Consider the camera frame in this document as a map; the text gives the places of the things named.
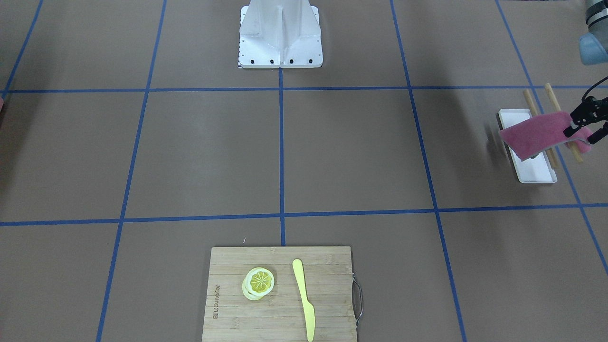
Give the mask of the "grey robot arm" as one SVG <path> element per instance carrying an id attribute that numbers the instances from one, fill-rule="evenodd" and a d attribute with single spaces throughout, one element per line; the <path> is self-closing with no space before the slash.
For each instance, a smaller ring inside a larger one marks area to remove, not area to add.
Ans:
<path id="1" fill-rule="evenodd" d="M 587 0 L 585 23 L 588 32 L 579 38 L 580 60 L 586 66 L 606 63 L 608 61 L 608 2 L 606 0 Z M 587 125 L 604 121 L 604 125 L 587 137 L 593 145 L 607 136 L 608 99 L 597 99 L 590 92 L 607 81 L 604 77 L 589 87 L 581 97 L 580 104 L 570 113 L 570 125 L 564 135 L 573 137 Z"/>

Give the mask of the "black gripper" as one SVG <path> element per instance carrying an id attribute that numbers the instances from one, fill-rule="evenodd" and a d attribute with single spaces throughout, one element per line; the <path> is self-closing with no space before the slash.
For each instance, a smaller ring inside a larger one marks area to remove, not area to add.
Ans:
<path id="1" fill-rule="evenodd" d="M 588 96 L 570 113 L 571 122 L 564 129 L 564 136 L 571 138 L 583 127 L 606 121 L 608 119 L 608 98 L 596 99 L 593 96 Z M 595 145 L 601 139 L 608 136 L 608 122 L 591 134 L 587 141 L 591 145 Z"/>

